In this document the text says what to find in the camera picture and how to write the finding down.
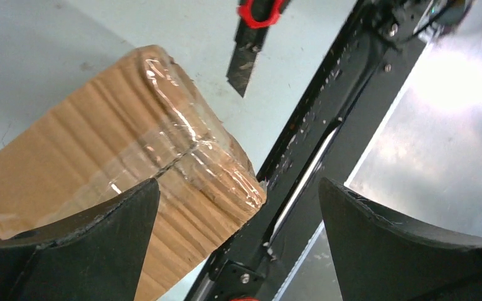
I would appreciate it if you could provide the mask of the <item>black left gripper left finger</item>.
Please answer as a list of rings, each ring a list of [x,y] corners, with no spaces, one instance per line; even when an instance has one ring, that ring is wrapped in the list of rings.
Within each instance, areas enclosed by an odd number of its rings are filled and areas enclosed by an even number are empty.
[[[57,222],[0,239],[0,300],[133,300],[159,205],[148,179]]]

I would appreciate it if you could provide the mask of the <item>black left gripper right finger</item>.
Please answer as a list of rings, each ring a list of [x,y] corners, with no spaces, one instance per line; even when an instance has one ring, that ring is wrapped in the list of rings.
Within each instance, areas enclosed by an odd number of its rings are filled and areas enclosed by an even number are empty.
[[[344,300],[482,300],[482,237],[425,223],[327,178],[319,203]]]

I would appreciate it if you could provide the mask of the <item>brown cardboard express box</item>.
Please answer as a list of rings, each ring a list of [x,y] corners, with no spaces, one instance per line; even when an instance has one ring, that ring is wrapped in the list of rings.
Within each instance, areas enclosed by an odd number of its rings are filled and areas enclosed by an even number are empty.
[[[149,178],[160,200],[136,300],[161,297],[267,199],[244,150],[157,45],[132,50],[0,150],[0,238]]]

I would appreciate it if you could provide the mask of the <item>red black utility knife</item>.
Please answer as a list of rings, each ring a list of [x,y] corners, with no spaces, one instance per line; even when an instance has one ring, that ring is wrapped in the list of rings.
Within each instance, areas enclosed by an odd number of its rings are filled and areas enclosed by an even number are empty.
[[[227,70],[227,82],[244,97],[255,62],[269,28],[275,25],[289,5],[286,0],[244,0],[237,7],[239,22],[235,48]]]

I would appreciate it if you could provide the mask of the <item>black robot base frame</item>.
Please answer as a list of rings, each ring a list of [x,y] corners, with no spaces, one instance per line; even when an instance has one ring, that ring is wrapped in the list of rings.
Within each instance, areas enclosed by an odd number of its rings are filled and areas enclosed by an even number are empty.
[[[469,1],[357,1],[257,177],[267,202],[206,261],[188,300],[274,300],[318,239],[318,185],[344,181],[425,44]]]

